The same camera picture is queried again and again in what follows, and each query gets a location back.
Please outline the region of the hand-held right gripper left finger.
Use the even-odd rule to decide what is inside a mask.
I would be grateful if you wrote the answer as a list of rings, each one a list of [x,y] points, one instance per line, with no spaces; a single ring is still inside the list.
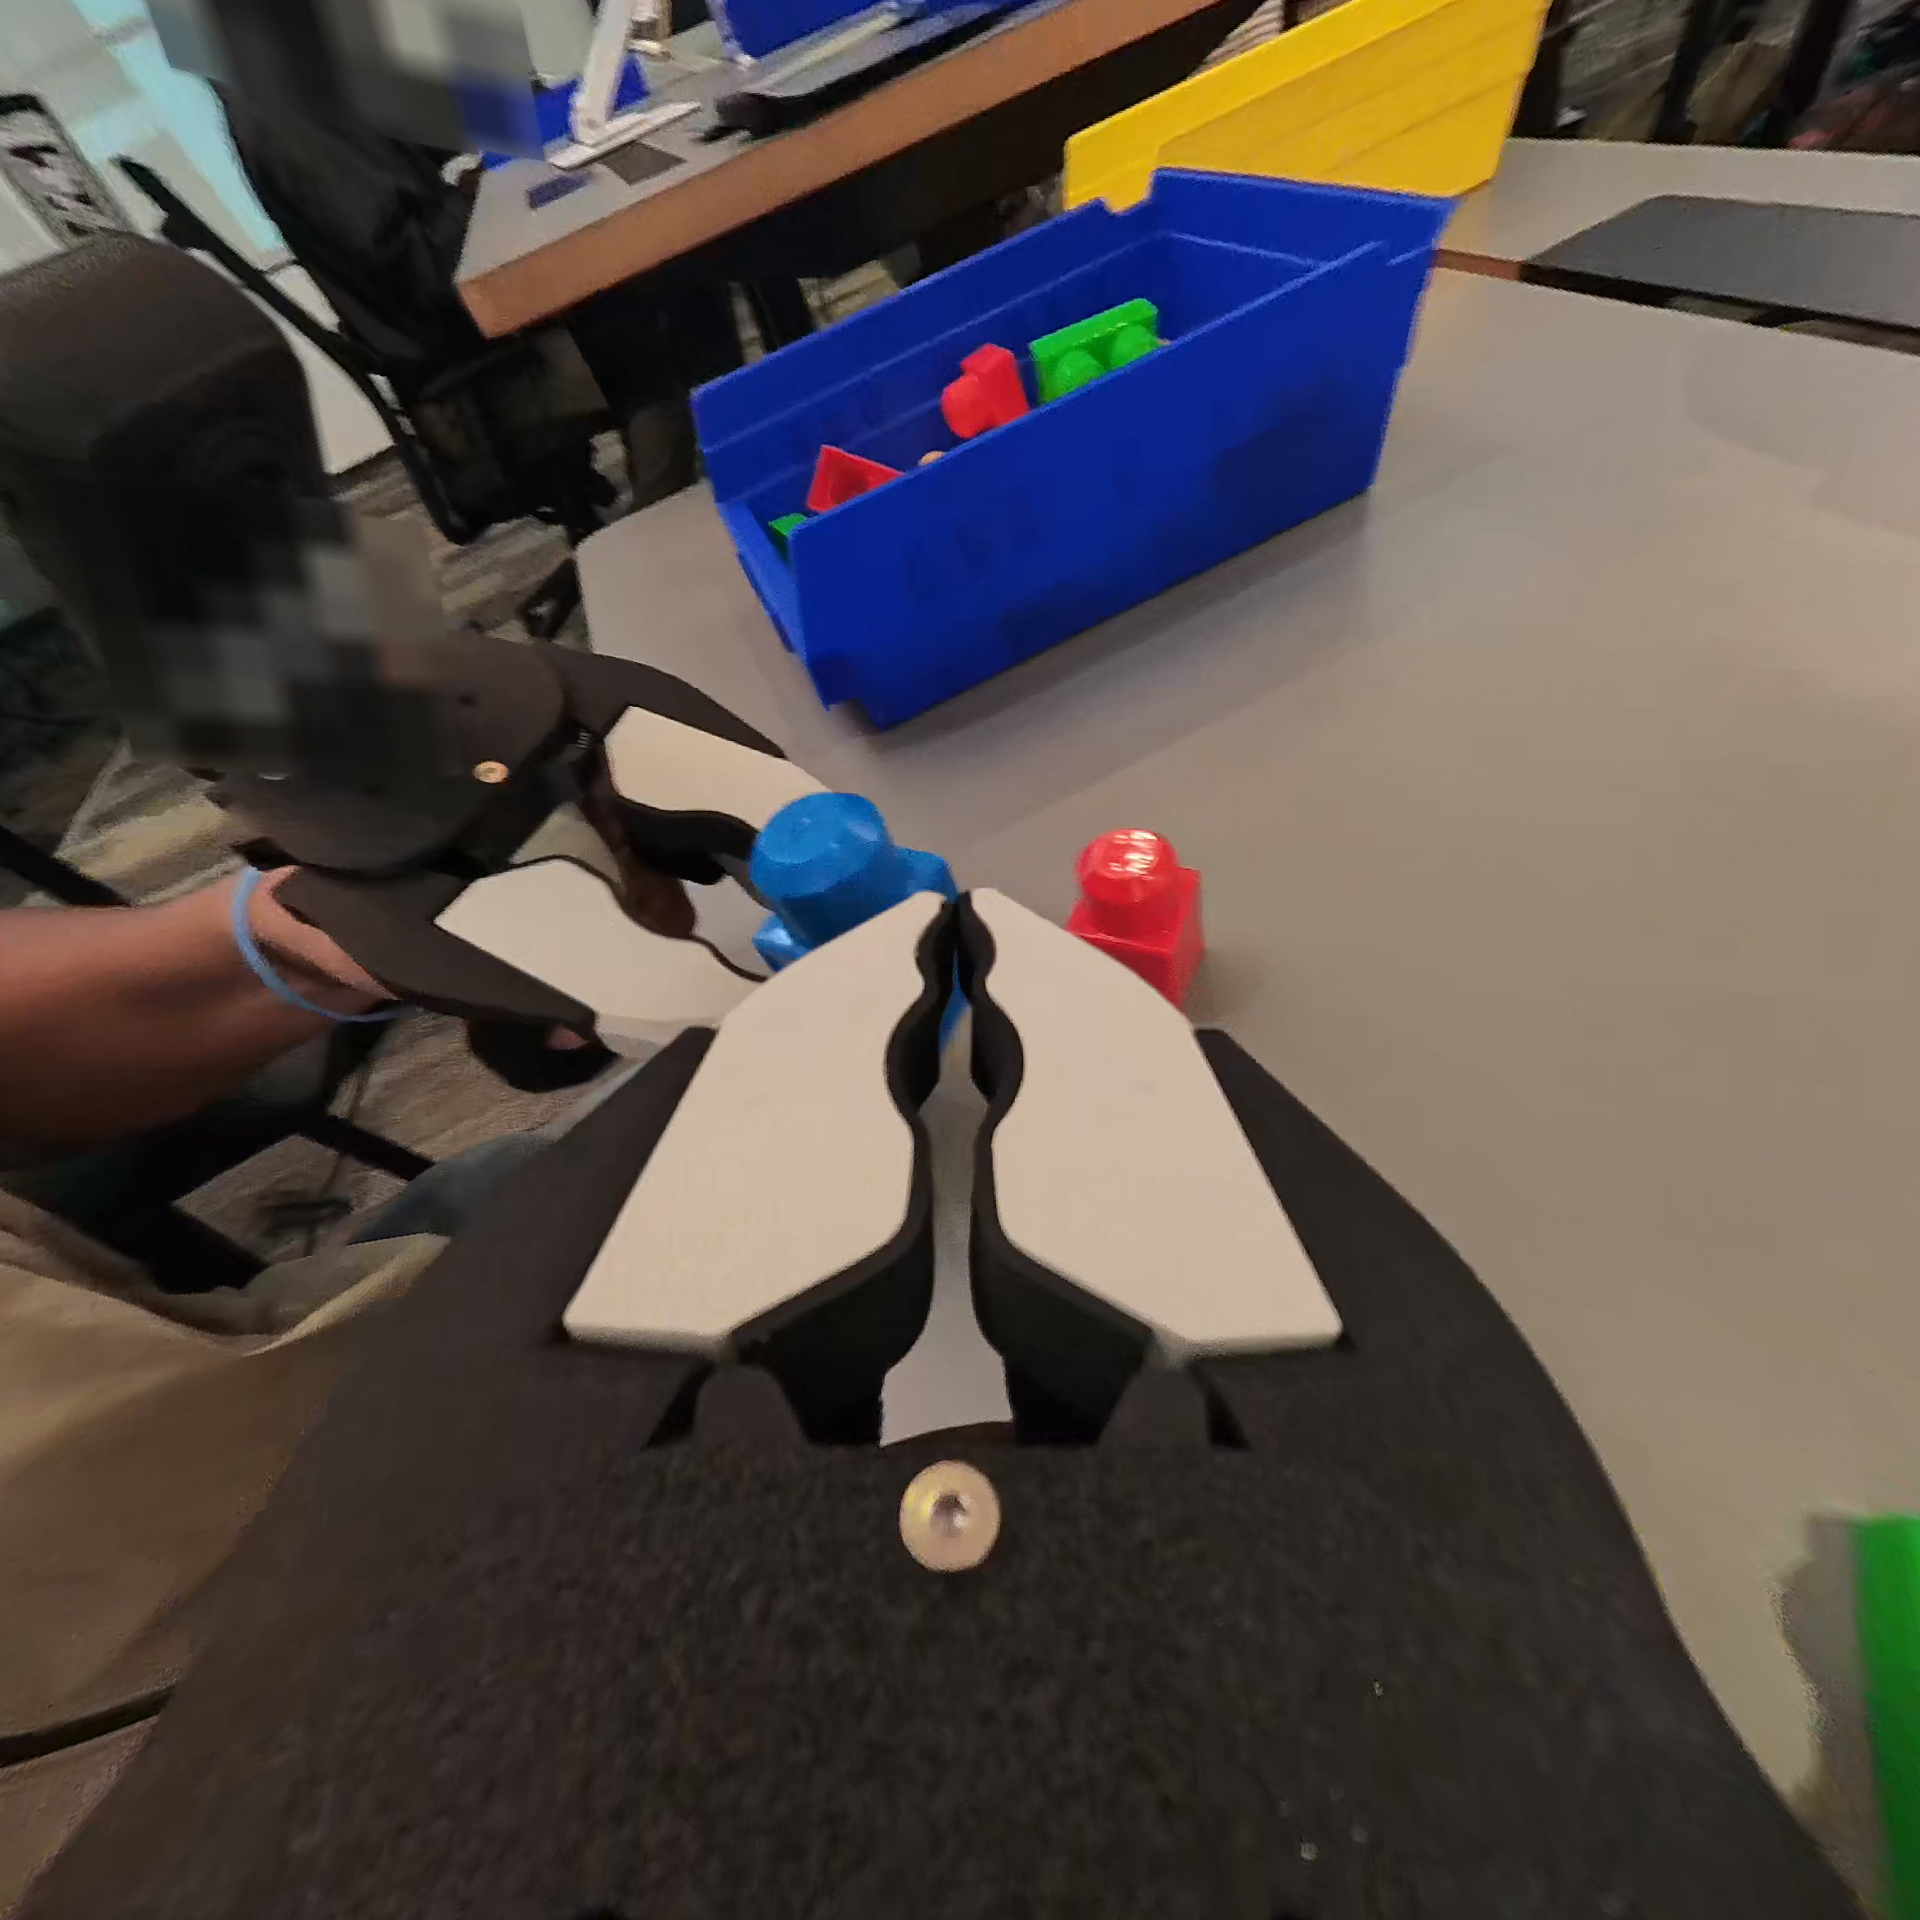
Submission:
[[[934,1292],[952,904],[915,891],[714,1030],[562,1314],[578,1343],[768,1374],[822,1443],[873,1443]]]

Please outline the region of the blue wristband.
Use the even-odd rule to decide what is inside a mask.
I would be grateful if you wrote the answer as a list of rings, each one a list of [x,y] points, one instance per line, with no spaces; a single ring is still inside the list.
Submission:
[[[228,932],[255,980],[280,1003],[333,1025],[382,1025],[404,1001],[314,919],[286,901],[301,866],[243,867],[228,896]]]

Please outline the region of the red single-stud block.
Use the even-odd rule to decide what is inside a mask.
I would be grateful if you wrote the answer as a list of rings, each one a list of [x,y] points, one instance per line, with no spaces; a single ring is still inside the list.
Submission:
[[[940,391],[940,415],[961,442],[1023,420],[1031,408],[1020,357],[998,344],[968,352],[957,376]]]
[[[1203,875],[1151,828],[1110,828],[1074,861],[1066,930],[1186,1007],[1207,951]]]

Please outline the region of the person's beige trouser leg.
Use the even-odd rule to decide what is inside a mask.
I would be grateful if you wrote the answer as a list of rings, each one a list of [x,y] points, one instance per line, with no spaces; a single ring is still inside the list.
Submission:
[[[175,1679],[208,1592],[373,1320],[444,1235],[333,1246],[164,1294],[4,1194],[2,1726],[48,1734]]]

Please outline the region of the person's left hand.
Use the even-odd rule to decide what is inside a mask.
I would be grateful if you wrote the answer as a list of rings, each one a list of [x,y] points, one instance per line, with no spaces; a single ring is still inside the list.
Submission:
[[[318,926],[293,913],[277,887],[255,891],[249,928],[266,969],[303,1003],[339,1022],[387,1022],[403,1012],[403,1001],[378,978]]]

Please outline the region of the dark grey flat panel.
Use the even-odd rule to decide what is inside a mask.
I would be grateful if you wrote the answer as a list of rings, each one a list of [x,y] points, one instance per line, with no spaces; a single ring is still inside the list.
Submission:
[[[1915,333],[1918,215],[1656,196],[1527,255],[1519,274],[1622,302],[1705,299]]]

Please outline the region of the blue plastic bin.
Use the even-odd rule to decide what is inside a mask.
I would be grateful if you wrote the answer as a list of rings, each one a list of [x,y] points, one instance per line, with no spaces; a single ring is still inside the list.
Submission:
[[[719,513],[821,705],[895,727],[1368,491],[1452,210],[1166,168],[701,387]],[[1164,346],[1040,401],[1031,341],[1136,298]],[[961,442],[942,391],[987,344],[1031,409]],[[825,443],[904,478],[781,555]]]

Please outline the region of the dark padded chair back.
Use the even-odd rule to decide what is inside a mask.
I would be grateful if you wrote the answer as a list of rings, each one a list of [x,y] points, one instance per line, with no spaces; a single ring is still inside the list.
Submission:
[[[347,544],[296,352],[228,276],[129,232],[4,270],[2,498],[127,722],[196,707],[228,634]]]

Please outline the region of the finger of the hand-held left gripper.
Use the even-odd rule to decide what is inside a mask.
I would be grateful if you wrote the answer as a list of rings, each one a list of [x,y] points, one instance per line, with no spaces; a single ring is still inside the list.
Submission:
[[[612,877],[755,886],[768,823],[829,785],[763,741],[631,703],[589,729],[589,826]]]
[[[761,986],[707,942],[643,926],[607,875],[562,856],[469,881],[434,926],[584,1005],[615,1053],[655,1053],[717,1027]]]

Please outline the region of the white stand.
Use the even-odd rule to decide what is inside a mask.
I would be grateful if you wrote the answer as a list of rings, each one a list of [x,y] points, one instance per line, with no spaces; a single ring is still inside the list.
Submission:
[[[636,59],[648,51],[661,56],[673,25],[673,2],[592,3],[592,28],[580,75],[567,98],[564,130],[542,145],[549,165],[578,171],[701,112],[699,99],[655,99],[648,92],[620,102]]]

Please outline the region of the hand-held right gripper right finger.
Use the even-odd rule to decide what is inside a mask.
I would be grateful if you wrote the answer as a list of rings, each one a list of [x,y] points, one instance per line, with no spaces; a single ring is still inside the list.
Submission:
[[[1139,1380],[1330,1351],[1333,1292],[1189,1016],[1064,926],[979,887],[974,1320],[1015,1428],[1091,1443]]]

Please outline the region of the person's left forearm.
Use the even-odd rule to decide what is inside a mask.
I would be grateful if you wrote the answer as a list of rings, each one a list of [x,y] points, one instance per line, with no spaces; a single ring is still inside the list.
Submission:
[[[237,889],[4,911],[4,1164],[186,1118],[325,1032],[245,958]]]

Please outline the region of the blue single-stud block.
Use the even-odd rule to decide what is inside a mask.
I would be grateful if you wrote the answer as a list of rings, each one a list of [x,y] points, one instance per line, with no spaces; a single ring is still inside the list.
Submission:
[[[912,1066],[939,1076],[963,1019],[949,859],[897,841],[866,796],[829,790],[768,817],[746,877],[781,1012],[876,1061],[904,1033]]]

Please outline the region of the yellow plastic bin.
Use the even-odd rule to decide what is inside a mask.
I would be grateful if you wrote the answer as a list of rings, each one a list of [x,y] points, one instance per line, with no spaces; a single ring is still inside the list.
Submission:
[[[1546,16],[1341,3],[1074,132],[1064,206],[1133,208],[1164,169],[1461,199],[1498,171]]]

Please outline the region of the green two-stud block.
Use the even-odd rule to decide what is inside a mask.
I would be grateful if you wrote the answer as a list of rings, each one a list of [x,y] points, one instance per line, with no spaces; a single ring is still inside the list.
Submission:
[[[1860,1689],[1885,1841],[1885,1909],[1918,1916],[1918,1514],[1850,1525]]]
[[[1163,346],[1160,307],[1154,299],[1135,298],[1107,305],[1029,341],[1034,396],[1053,403],[1156,353]]]

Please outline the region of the wooden-edged desk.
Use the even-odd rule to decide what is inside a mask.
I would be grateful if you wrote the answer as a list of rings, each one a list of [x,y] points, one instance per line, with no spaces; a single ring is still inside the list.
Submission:
[[[928,234],[979,244],[988,210],[1054,177],[1064,144],[1198,68],[1257,3],[1031,3],[992,32],[766,137],[666,127],[679,162],[645,179],[600,163],[532,203],[517,159],[477,191],[454,287],[498,339],[629,281],[822,277]]]

